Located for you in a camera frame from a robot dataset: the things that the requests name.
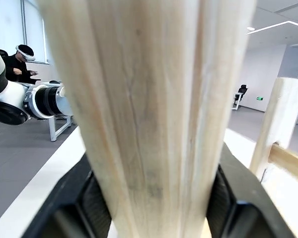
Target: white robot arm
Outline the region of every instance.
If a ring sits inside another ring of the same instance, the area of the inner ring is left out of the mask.
[[[31,117],[73,115],[62,84],[38,85],[8,81],[5,64],[0,56],[0,122],[19,125]]]

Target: wooden plank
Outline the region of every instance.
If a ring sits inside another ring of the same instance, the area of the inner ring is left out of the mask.
[[[298,155],[294,152],[273,144],[269,160],[298,178]]]
[[[277,78],[264,115],[250,170],[262,179],[273,143],[288,148],[298,117],[298,79]]]
[[[39,0],[121,238],[198,238],[254,0]]]
[[[207,219],[204,220],[202,234],[201,234],[200,238],[212,238],[212,234],[211,234],[209,223],[208,223]]]

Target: black chair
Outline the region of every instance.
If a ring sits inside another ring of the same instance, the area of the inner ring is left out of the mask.
[[[242,100],[242,98],[243,98],[243,96],[244,96],[244,94],[246,93],[247,90],[248,90],[248,88],[246,88],[246,84],[242,84],[240,86],[238,92],[242,93],[241,98],[240,98],[241,100]]]
[[[8,53],[6,51],[4,51],[4,50],[0,50],[0,55],[1,55],[1,57],[7,57],[7,56],[9,56]]]
[[[244,94],[246,93],[246,91],[248,90],[248,88],[246,87],[246,84],[242,84],[238,90],[239,93],[242,93],[242,95],[240,96],[240,100],[242,101],[242,98],[244,96]],[[235,95],[235,99],[234,99],[234,106],[236,106],[236,101],[238,100],[239,95]]]

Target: wooden stick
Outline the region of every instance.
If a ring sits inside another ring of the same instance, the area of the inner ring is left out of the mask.
[[[298,178],[298,155],[294,152],[273,144],[269,160]]]
[[[198,238],[254,0],[39,0],[121,238]]]
[[[264,115],[250,170],[262,179],[273,143],[288,148],[298,117],[298,79],[277,78]]]

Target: person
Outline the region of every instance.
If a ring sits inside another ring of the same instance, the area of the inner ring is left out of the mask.
[[[5,63],[5,77],[14,82],[33,83],[31,76],[38,75],[38,72],[27,70],[25,62],[35,60],[33,50],[27,45],[19,45],[16,53],[12,56],[3,57]]]

